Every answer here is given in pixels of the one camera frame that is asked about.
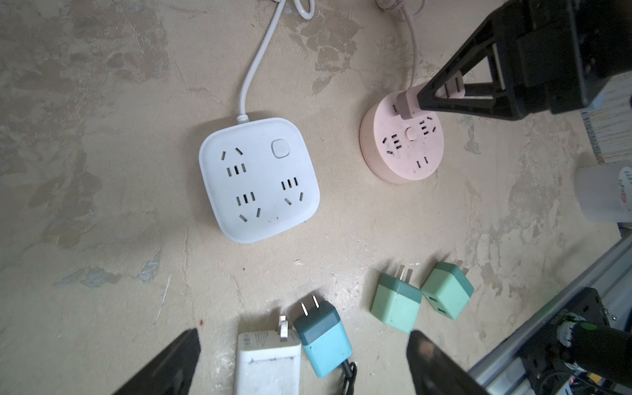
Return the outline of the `white flat charger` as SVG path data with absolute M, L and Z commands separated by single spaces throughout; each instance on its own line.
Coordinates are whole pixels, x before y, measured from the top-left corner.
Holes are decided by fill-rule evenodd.
M 244 332 L 237 338 L 235 394 L 298 394 L 301 339 L 281 315 L 276 330 Z

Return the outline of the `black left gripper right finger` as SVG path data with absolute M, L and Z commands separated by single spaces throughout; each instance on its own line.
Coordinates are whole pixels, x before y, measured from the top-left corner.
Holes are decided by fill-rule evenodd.
M 407 360 L 416 394 L 488 394 L 421 331 L 410 333 Z

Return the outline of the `green charger plug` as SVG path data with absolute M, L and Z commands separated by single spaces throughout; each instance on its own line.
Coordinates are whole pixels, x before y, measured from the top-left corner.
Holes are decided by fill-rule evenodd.
M 437 263 L 421 288 L 431 307 L 456 320 L 472 298 L 474 287 L 459 266 Z
M 409 334 L 415 326 L 423 293 L 410 284 L 412 269 L 401 265 L 396 276 L 383 273 L 375 293 L 371 314 L 380 322 Z

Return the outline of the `white square power strip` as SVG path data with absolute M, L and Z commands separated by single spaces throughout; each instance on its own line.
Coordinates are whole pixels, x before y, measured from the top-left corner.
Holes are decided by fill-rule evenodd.
M 265 240 L 317 212 L 319 185 L 300 130 L 265 118 L 209 135 L 199 151 L 209 202 L 223 234 L 240 244 Z

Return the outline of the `pink charger plug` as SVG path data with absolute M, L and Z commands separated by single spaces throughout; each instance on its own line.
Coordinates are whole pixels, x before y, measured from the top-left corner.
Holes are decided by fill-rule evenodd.
M 420 106 L 417 95 L 426 87 L 426 84 L 410 87 L 406 91 L 399 93 L 396 97 L 396 112 L 402 119 L 416 119 L 421 115 L 432 112 L 429 105 L 424 109 Z M 462 73 L 457 71 L 445 84 L 434 91 L 431 91 L 432 99 L 463 99 L 466 95 L 465 84 Z

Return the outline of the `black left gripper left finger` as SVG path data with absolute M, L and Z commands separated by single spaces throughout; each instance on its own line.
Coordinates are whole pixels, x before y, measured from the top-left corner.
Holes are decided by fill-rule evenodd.
M 187 395 L 200 354 L 198 330 L 185 330 L 115 394 Z

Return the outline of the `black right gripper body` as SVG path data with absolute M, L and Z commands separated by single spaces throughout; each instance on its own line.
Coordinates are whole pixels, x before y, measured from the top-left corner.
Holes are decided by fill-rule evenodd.
M 629 1 L 508 1 L 497 16 L 515 119 L 585 108 L 631 69 Z

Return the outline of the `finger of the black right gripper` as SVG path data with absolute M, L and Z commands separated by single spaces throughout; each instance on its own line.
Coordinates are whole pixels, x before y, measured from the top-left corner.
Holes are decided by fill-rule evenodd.
M 422 110 L 520 120 L 527 90 L 523 65 L 513 59 L 464 59 L 446 65 L 416 100 Z

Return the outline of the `pink round power strip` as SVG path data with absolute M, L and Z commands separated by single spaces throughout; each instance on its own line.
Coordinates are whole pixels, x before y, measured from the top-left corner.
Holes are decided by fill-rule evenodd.
M 410 120 L 397 110 L 395 91 L 372 106 L 360 124 L 359 142 L 365 163 L 390 184 L 408 184 L 434 174 L 444 155 L 444 133 L 435 112 Z

